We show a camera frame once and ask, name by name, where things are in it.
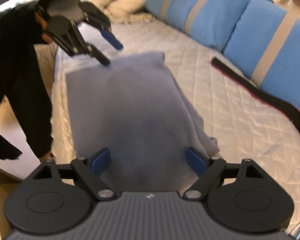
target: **bed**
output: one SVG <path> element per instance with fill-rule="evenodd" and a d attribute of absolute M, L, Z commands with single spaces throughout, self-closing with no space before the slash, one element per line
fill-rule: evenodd
<path fill-rule="evenodd" d="M 109 58 L 145 51 L 163 51 L 166 65 L 186 97 L 203 117 L 204 130 L 218 139 L 221 156 L 230 163 L 244 158 L 255 160 L 293 198 L 295 213 L 288 230 L 300 221 L 300 134 L 280 111 L 253 97 L 246 88 L 214 68 L 217 57 L 229 68 L 243 74 L 220 53 L 206 48 L 159 20 L 133 25 L 114 25 L 116 37 L 124 44 L 117 52 L 88 25 L 80 31 Z M 53 152 L 58 163 L 75 158 L 67 108 L 67 73 L 98 64 L 94 59 L 70 58 L 58 49 L 55 59 L 53 102 Z"/>

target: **black jacket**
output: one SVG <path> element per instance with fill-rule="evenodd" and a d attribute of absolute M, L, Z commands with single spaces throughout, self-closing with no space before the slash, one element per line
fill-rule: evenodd
<path fill-rule="evenodd" d="M 0 57 L 13 61 L 23 49 L 45 43 L 41 26 L 35 21 L 36 4 L 22 4 L 0 13 Z M 0 159 L 16 159 L 20 154 L 21 151 L 0 135 Z"/>

